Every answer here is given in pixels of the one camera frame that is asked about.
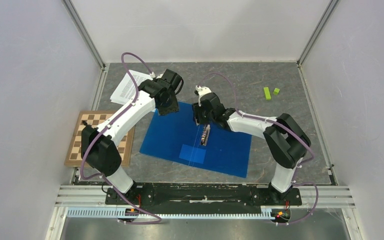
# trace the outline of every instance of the gray floor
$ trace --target gray floor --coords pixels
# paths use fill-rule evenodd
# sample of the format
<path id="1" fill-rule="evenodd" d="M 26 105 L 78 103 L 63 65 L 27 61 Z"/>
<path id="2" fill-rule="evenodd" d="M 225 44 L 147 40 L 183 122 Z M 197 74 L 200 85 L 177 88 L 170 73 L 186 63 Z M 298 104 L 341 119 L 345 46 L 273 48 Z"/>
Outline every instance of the gray floor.
<path id="1" fill-rule="evenodd" d="M 184 79 L 184 87 L 177 96 L 185 103 L 195 103 L 195 85 L 208 73 L 220 72 L 231 79 L 237 90 L 239 109 L 254 115 L 279 116 L 288 113 L 294 117 L 312 142 L 315 160 L 298 170 L 297 182 L 312 181 L 330 184 L 326 161 L 316 134 L 316 129 L 306 99 L 303 84 L 295 63 L 292 62 L 200 62 L 200 63 L 150 63 L 158 75 L 171 69 Z M 129 64 L 130 69 L 146 73 L 140 63 Z M 121 106 L 110 102 L 126 71 L 121 63 L 112 63 L 100 99 L 99 110 L 118 110 Z M 226 107 L 234 107 L 234 96 L 228 83 L 220 77 L 208 80 L 205 86 L 215 92 Z M 272 91 L 279 88 L 279 95 L 267 101 L 263 87 Z M 194 168 L 176 162 L 139 153 L 153 113 L 149 113 L 136 124 L 130 167 L 127 174 L 137 182 L 177 183 L 269 183 L 275 173 L 275 161 L 265 140 L 253 137 L 249 156 L 247 178 Z M 93 169 L 86 170 L 89 175 Z"/>
<path id="2" fill-rule="evenodd" d="M 293 209 L 292 219 L 306 213 Z M 314 214 L 289 226 L 267 220 L 172 219 L 156 225 L 129 226 L 110 218 L 67 218 L 62 240 L 349 240 L 340 209 L 317 209 Z"/>

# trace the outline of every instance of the gray marble surface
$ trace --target gray marble surface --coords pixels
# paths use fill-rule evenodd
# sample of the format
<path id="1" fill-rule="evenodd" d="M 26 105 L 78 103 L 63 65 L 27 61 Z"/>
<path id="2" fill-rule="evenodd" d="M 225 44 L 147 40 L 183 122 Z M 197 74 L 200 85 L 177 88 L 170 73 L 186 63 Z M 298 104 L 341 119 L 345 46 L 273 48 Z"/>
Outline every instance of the gray marble surface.
<path id="1" fill-rule="evenodd" d="M 146 73 L 140 63 L 131 63 L 130 69 Z M 310 108 L 304 92 L 300 75 L 292 62 L 182 62 L 150 63 L 155 74 L 171 69 L 184 79 L 184 87 L 177 98 L 181 102 L 194 103 L 198 100 L 194 94 L 195 85 L 203 76 L 211 72 L 220 72 L 235 85 L 239 109 L 254 115 L 279 116 L 290 114 L 309 136 L 315 160 L 298 169 L 297 182 L 312 181 L 317 184 L 330 184 L 326 162 L 318 140 Z M 110 96 L 126 74 L 121 63 L 112 63 L 109 67 L 105 86 L 99 103 L 99 110 L 118 110 L 121 106 L 110 102 Z M 205 82 L 216 93 L 225 107 L 234 107 L 234 95 L 227 82 L 221 77 L 212 77 Z M 271 95 L 266 100 L 263 87 L 273 92 L 279 88 L 279 95 Z M 130 166 L 126 173 L 137 182 L 176 182 L 176 183 L 269 183 L 275 173 L 276 162 L 265 140 L 252 137 L 247 178 L 231 176 L 214 171 L 195 168 L 180 163 L 151 157 L 139 153 L 153 113 L 149 113 L 137 124 L 134 133 Z M 85 170 L 89 175 L 93 169 Z"/>

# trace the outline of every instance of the metal frame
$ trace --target metal frame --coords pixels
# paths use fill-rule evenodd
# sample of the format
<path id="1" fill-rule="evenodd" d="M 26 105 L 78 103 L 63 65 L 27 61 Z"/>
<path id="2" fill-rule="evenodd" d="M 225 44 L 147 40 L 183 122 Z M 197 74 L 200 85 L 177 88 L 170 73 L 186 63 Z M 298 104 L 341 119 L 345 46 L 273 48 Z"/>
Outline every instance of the metal frame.
<path id="1" fill-rule="evenodd" d="M 71 0 L 62 0 L 62 3 L 64 4 L 65 8 L 67 9 L 67 12 L 70 14 L 70 17 L 73 20 L 73 23 L 77 27 L 81 37 L 83 38 L 84 42 L 86 43 L 87 47 L 92 53 L 93 58 L 95 58 L 96 63 L 99 65 L 101 70 L 104 70 L 106 63 L 104 62 L 97 48 L 95 47 L 94 42 L 91 39 L 91 36 L 86 30 L 86 27 L 82 22 L 82 19 L 80 18 L 76 8 L 73 5 L 73 2 Z"/>
<path id="2" fill-rule="evenodd" d="M 259 188 L 266 188 L 267 185 L 258 185 Z M 319 200 L 317 209 L 342 209 L 346 227 L 351 240 L 363 240 L 357 222 L 356 206 L 347 186 L 317 186 Z M 294 209 L 311 208 L 315 201 L 316 191 L 313 186 L 298 187 L 301 194 L 302 206 L 291 206 Z M 125 209 L 131 208 L 129 205 L 105 205 L 106 194 L 102 192 L 100 185 L 62 185 L 56 198 L 51 222 L 49 224 L 46 239 L 59 240 L 61 238 L 65 220 L 68 217 L 91 217 L 100 215 L 100 218 L 116 218 L 123 215 Z M 226 215 L 179 215 L 161 214 L 163 219 L 267 219 L 267 212 L 279 206 L 261 206 L 261 214 L 226 214 Z M 95 213 L 85 213 L 85 211 L 96 211 Z"/>
<path id="3" fill-rule="evenodd" d="M 96 92 L 94 95 L 94 99 L 92 102 L 92 110 L 97 110 L 101 98 L 101 94 L 104 88 L 105 80 L 108 74 L 109 66 L 103 61 L 101 58 L 97 48 L 95 47 L 89 33 L 86 30 L 85 25 L 83 24 L 76 8 L 74 7 L 71 0 L 62 0 L 64 6 L 66 7 L 68 13 L 70 14 L 74 24 L 76 25 L 80 35 L 85 41 L 87 47 L 92 53 L 96 63 L 101 68 L 101 74 L 99 77 L 99 82 L 97 84 Z M 339 0 L 331 0 L 326 7 L 321 19 L 319 20 L 316 28 L 314 29 L 310 39 L 308 40 L 303 52 L 301 53 L 297 66 L 299 70 L 299 74 L 301 77 L 302 84 L 304 86 L 305 95 L 308 99 L 308 105 L 310 107 L 311 115 L 314 120 L 314 125 L 316 128 L 317 135 L 322 145 L 322 152 L 324 158 L 326 160 L 326 165 L 331 167 L 329 151 L 327 146 L 324 144 L 323 133 L 318 124 L 318 118 L 316 111 L 314 109 L 314 105 L 311 101 L 311 97 L 309 91 L 307 89 L 306 81 L 302 72 L 302 64 L 306 60 L 309 55 L 312 47 L 314 46 L 316 40 L 320 36 L 321 31 L 325 27 L 329 17 L 337 6 Z M 335 181 L 335 175 L 332 172 L 333 181 Z M 358 224 L 358 214 L 356 212 L 356 206 L 353 200 L 353 197 L 350 193 L 350 189 L 347 186 L 334 186 L 334 185 L 321 185 L 317 186 L 319 189 L 319 201 L 316 206 L 317 209 L 342 209 L 343 216 L 345 218 L 345 223 L 347 230 L 349 232 L 351 240 L 362 240 L 364 239 L 359 228 Z M 294 209 L 308 209 L 311 208 L 315 201 L 316 192 L 314 187 L 312 186 L 301 186 L 299 187 L 302 205 L 301 206 L 291 206 Z M 111 209 L 117 209 L 118 211 L 126 208 L 130 208 L 128 205 L 105 205 L 106 195 L 101 191 L 100 185 L 62 185 L 60 187 L 55 207 L 52 213 L 52 217 L 49 223 L 49 227 L 46 233 L 47 240 L 59 240 L 61 238 L 65 220 L 68 216 L 73 217 L 73 210 L 75 209 L 83 209 L 83 210 L 100 210 L 108 211 Z M 261 206 L 262 217 L 264 218 L 264 213 L 268 210 L 278 208 L 278 206 Z M 198 218 L 198 219 L 206 219 L 206 218 L 228 218 L 228 219 L 242 219 L 242 218 L 257 218 L 263 219 L 259 214 L 253 216 L 245 216 L 242 214 L 231 214 L 229 216 L 208 216 L 208 215 L 194 215 L 194 216 L 180 216 L 180 215 L 161 215 L 162 218 L 165 219 L 178 219 L 178 218 Z"/>
<path id="4" fill-rule="evenodd" d="M 335 185 L 337 183 L 337 178 L 335 176 L 335 171 L 333 168 L 333 164 L 331 162 L 331 156 L 329 154 L 328 147 L 325 144 L 325 140 L 323 137 L 324 134 L 322 132 L 322 129 L 320 128 L 320 125 L 319 125 L 320 121 L 319 121 L 319 118 L 317 117 L 318 115 L 316 113 L 316 109 L 314 108 L 314 104 L 313 104 L 312 98 L 310 96 L 310 92 L 307 88 L 306 79 L 304 78 L 304 74 L 303 74 L 303 70 L 302 70 L 301 66 L 298 66 L 298 72 L 299 72 L 299 76 L 301 78 L 302 86 L 304 87 L 304 92 L 305 92 L 305 96 L 307 98 L 308 107 L 310 108 L 311 117 L 312 117 L 312 120 L 314 122 L 315 132 L 317 133 L 317 137 L 318 137 L 318 140 L 320 142 L 321 152 L 323 153 L 324 160 L 325 160 L 326 166 L 327 166 L 327 170 L 329 172 L 329 175 L 331 176 L 331 182 L 333 185 Z"/>
<path id="5" fill-rule="evenodd" d="M 309 55 L 311 49 L 314 46 L 314 43 L 316 42 L 317 38 L 319 38 L 320 33 L 322 32 L 323 28 L 325 27 L 326 22 L 328 21 L 332 12 L 335 10 L 338 2 L 339 2 L 339 0 L 330 0 L 329 4 L 327 5 L 326 9 L 323 12 L 323 15 L 321 16 L 320 20 L 318 21 L 317 26 L 315 27 L 313 33 L 311 34 L 310 39 L 308 40 L 307 44 L 305 45 L 304 50 L 302 51 L 301 55 L 299 56 L 298 61 L 296 62 L 299 67 L 306 60 L 307 56 Z"/>
<path id="6" fill-rule="evenodd" d="M 99 103 L 101 101 L 102 91 L 104 90 L 105 80 L 107 79 L 108 70 L 110 69 L 110 64 L 106 65 L 104 69 L 101 69 L 99 81 L 96 86 L 96 92 L 93 96 L 93 102 L 92 102 L 92 111 L 98 110 Z"/>

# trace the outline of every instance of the metal corner post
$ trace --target metal corner post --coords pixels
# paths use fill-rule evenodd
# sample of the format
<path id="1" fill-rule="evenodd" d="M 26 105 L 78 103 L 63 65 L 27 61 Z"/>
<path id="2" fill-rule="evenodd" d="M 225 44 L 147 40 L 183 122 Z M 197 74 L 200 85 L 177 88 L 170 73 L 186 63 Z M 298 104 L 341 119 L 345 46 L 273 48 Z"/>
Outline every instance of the metal corner post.
<path id="1" fill-rule="evenodd" d="M 65 8 L 67 9 L 67 12 L 70 14 L 71 19 L 73 20 L 75 26 L 80 32 L 81 37 L 83 38 L 84 42 L 86 43 L 87 47 L 92 53 L 93 58 L 95 58 L 96 63 L 99 65 L 99 67 L 102 70 L 104 70 L 106 63 L 104 62 L 97 48 L 95 47 L 91 39 L 91 36 L 86 30 L 86 27 L 82 22 L 82 19 L 80 18 L 78 12 L 76 11 L 76 8 L 73 5 L 73 2 L 71 0 L 62 0 L 62 3 L 64 4 Z"/>
<path id="2" fill-rule="evenodd" d="M 307 98 L 311 117 L 312 117 L 312 120 L 314 122 L 315 132 L 317 133 L 317 137 L 318 137 L 318 140 L 319 140 L 320 145 L 321 145 L 321 152 L 323 153 L 324 160 L 326 162 L 326 167 L 328 170 L 330 181 L 332 184 L 336 185 L 336 184 L 338 184 L 338 180 L 337 180 L 337 177 L 335 175 L 335 170 L 332 167 L 333 165 L 332 165 L 332 161 L 331 161 L 330 152 L 328 150 L 328 146 L 326 146 L 326 143 L 325 143 L 324 134 L 323 134 L 322 128 L 320 126 L 320 120 L 319 120 L 319 117 L 317 115 L 316 109 L 314 107 L 310 91 L 307 87 L 306 79 L 305 79 L 304 73 L 303 73 L 303 68 L 300 65 L 298 65 L 298 72 L 299 72 L 299 76 L 301 78 L 302 86 L 304 88 L 305 96 Z"/>
<path id="3" fill-rule="evenodd" d="M 97 83 L 96 92 L 95 92 L 95 95 L 93 97 L 93 102 L 92 102 L 92 107 L 91 107 L 92 111 L 98 110 L 99 103 L 101 101 L 102 91 L 104 90 L 105 80 L 107 79 L 109 68 L 110 68 L 110 64 L 107 64 L 104 67 L 104 69 L 101 69 L 101 71 L 100 71 L 99 81 Z"/>
<path id="4" fill-rule="evenodd" d="M 326 9 L 323 12 L 323 15 L 321 16 L 320 20 L 318 21 L 317 26 L 315 27 L 310 39 L 308 40 L 307 44 L 305 45 L 304 50 L 301 53 L 301 56 L 299 56 L 298 61 L 296 62 L 298 64 L 298 67 L 301 67 L 301 65 L 306 60 L 307 56 L 310 53 L 310 50 L 313 48 L 314 43 L 316 42 L 317 38 L 319 38 L 320 33 L 322 32 L 323 28 L 325 27 L 326 22 L 328 21 L 332 12 L 335 10 L 339 1 L 340 0 L 330 0 L 329 4 L 327 5 Z"/>

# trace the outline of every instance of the white panel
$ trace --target white panel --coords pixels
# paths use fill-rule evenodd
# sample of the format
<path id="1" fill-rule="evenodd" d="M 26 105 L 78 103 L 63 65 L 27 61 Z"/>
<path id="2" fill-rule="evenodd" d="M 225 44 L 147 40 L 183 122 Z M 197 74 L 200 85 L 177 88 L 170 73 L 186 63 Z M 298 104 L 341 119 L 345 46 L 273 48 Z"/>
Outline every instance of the white panel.
<path id="1" fill-rule="evenodd" d="M 384 1 L 340 1 L 303 69 L 365 236 L 384 239 Z"/>
<path id="2" fill-rule="evenodd" d="M 0 0 L 0 239 L 39 240 L 99 68 L 59 0 Z"/>
<path id="3" fill-rule="evenodd" d="M 296 61 L 329 0 L 73 3 L 109 63 L 123 52 L 148 62 Z"/>

